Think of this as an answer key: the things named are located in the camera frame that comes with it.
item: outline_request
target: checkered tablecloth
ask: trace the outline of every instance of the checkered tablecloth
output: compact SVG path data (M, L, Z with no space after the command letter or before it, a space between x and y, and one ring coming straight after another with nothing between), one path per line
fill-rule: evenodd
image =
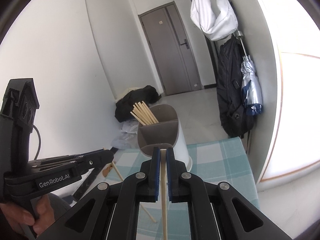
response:
M236 190L259 208L258 194L253 180L248 158L239 138L222 141L188 145L193 166L191 173L198 175L204 181L217 184L229 182ZM149 160L138 149L118 151L115 155L116 165L125 178L140 170L141 163ZM120 182L120 178L112 169L104 178L99 175L92 185L105 181L109 184ZM143 203L157 223L153 223L148 215L140 209L137 228L137 240L160 240L162 234L161 199L156 203ZM168 239L191 239L188 209L186 203L170 203L168 210Z

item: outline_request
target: white hat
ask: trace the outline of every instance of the white hat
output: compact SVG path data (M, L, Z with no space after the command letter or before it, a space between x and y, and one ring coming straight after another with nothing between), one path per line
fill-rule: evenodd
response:
M238 20L228 0L217 0L220 14L216 18L210 0L192 0L191 20L212 41L218 41L234 33Z

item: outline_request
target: black backpack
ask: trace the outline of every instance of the black backpack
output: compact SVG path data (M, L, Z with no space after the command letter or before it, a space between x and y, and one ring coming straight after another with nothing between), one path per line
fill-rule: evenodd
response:
M240 42L233 35L221 45L219 52L217 97L220 121L231 138L244 135L254 124L253 116L246 115L241 100L241 53Z

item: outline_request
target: black bag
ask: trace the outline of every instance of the black bag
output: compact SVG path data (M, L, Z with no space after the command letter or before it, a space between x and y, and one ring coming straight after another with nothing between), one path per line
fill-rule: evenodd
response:
M119 122L133 119L134 117L130 112L133 110L134 103L144 101L149 105L159 101L160 98L161 96L158 95L157 90L152 86L130 91L116 103L115 117Z
M252 129L253 116L246 115L241 100L241 61L243 52L240 42L232 35L220 47L218 61L217 98L220 121L231 137L242 136Z

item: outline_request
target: white wall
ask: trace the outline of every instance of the white wall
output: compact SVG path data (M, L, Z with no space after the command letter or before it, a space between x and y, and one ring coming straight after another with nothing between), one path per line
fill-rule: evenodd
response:
M276 136L281 100L280 59L277 44L270 34L272 28L258 0L230 0L237 13L239 30L244 34L247 53L257 69L262 89L263 113L252 129L248 155L255 181L259 179Z
M34 78L39 158L110 147L119 125L84 0L32 0L0 46L0 68L0 95L10 79ZM30 159L37 147L34 131Z
M115 98L131 87L156 87L128 0L86 0L93 36Z
M210 59L209 51L203 33L193 24L190 19L190 0L132 0L134 7L133 12L136 15L142 14L153 8L161 6L163 4L175 1L178 11L181 15L182 21L185 25L191 47L196 59L200 80L202 85L215 84L215 77ZM145 39L145 34L142 29L140 30L142 40ZM148 44L144 42L146 51L150 51ZM149 57L150 64L152 65L153 59ZM153 73L157 76L156 69L154 68Z

